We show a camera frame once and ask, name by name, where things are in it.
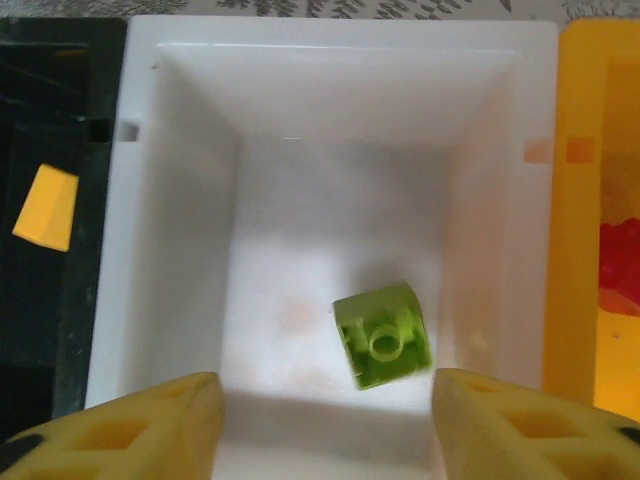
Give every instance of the white container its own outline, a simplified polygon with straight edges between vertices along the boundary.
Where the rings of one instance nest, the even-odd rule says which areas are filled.
[[[440,478],[431,374],[356,390],[331,304],[407,280],[436,366],[540,385],[556,27],[129,28],[87,405],[216,370],[216,479]]]

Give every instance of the table surface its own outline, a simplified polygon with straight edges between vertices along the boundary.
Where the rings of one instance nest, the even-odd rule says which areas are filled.
[[[0,0],[0,15],[128,17],[197,13],[421,20],[551,20],[561,28],[581,17],[640,17],[640,0]]]

